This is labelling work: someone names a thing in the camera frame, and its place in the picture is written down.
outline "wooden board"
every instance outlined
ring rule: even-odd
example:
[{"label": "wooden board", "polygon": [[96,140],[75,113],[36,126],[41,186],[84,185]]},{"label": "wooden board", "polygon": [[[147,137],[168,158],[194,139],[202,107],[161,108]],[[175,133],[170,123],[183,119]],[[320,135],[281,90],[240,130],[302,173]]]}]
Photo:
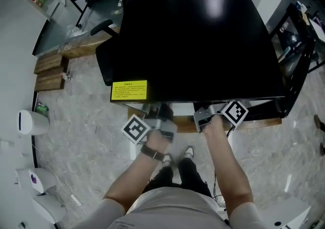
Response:
[{"label": "wooden board", "polygon": [[67,68],[69,60],[60,54],[52,54],[52,52],[40,57],[36,63],[34,74],[60,68]]},{"label": "wooden board", "polygon": [[[144,114],[141,111],[136,109],[127,109],[127,119],[129,119],[133,114],[136,114],[139,117],[142,117]],[[197,133],[197,128],[193,121],[193,116],[174,116],[174,123],[177,125],[178,133]],[[253,128],[262,128],[274,125],[280,125],[282,123],[281,118],[273,118],[266,120],[258,120],[258,121],[244,121],[237,129],[253,129]],[[223,129],[229,130],[231,128],[231,124],[229,122],[224,122]]]},{"label": "wooden board", "polygon": [[64,79],[62,79],[60,73],[63,72],[63,67],[42,72],[37,75],[35,91],[49,91],[60,90],[64,88]]},{"label": "wooden board", "polygon": [[[114,28],[113,30],[119,33],[120,28]],[[100,32],[90,37],[80,37],[61,46],[59,53],[68,59],[91,56],[96,53],[96,47],[111,37],[106,32]]]}]

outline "black table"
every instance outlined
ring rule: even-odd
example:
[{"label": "black table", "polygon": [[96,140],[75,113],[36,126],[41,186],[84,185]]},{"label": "black table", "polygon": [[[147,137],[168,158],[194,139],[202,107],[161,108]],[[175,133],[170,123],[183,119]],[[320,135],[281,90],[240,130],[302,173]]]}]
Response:
[{"label": "black table", "polygon": [[140,102],[284,96],[277,57],[251,0],[129,0],[114,82],[147,80]]}]

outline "shoe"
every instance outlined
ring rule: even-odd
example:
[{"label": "shoe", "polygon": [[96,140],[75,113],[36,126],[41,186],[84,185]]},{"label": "shoe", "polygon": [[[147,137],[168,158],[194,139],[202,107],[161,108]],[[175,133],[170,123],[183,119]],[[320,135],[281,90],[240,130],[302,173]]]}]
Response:
[{"label": "shoe", "polygon": [[174,163],[174,158],[172,154],[167,153],[162,161],[162,167],[171,167]]},{"label": "shoe", "polygon": [[319,150],[320,150],[320,156],[324,156],[325,155],[325,148],[324,148],[323,143],[320,143]]},{"label": "shoe", "polygon": [[318,129],[320,129],[321,121],[320,121],[320,118],[319,118],[319,116],[318,116],[317,114],[314,115],[314,122],[315,122],[315,124],[316,124],[316,127],[317,127]]},{"label": "shoe", "polygon": [[194,158],[194,148],[192,146],[188,146],[184,151],[184,158],[190,158],[193,160]]}]

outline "black watch strap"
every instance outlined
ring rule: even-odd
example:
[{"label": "black watch strap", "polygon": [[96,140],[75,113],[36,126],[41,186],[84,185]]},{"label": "black watch strap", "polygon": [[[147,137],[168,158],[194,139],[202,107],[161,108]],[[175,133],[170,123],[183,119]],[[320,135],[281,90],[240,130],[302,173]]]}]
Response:
[{"label": "black watch strap", "polygon": [[157,160],[160,160],[160,161],[163,161],[164,160],[164,157],[165,155],[158,152],[158,151],[155,151],[153,149],[150,149],[148,146],[146,145],[143,145],[142,148],[141,148],[141,152],[143,154],[146,154],[147,156],[153,158],[153,159],[157,159]]}]

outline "white shirt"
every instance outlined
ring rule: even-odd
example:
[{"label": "white shirt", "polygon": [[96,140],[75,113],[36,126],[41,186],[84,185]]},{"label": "white shirt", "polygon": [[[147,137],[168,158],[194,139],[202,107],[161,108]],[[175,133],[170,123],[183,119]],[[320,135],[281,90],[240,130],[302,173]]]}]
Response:
[{"label": "white shirt", "polygon": [[[162,187],[142,194],[126,215],[114,200],[105,199],[73,229],[229,228],[217,214],[217,203],[191,190]],[[232,229],[266,229],[255,204],[244,203],[231,214]]]}]

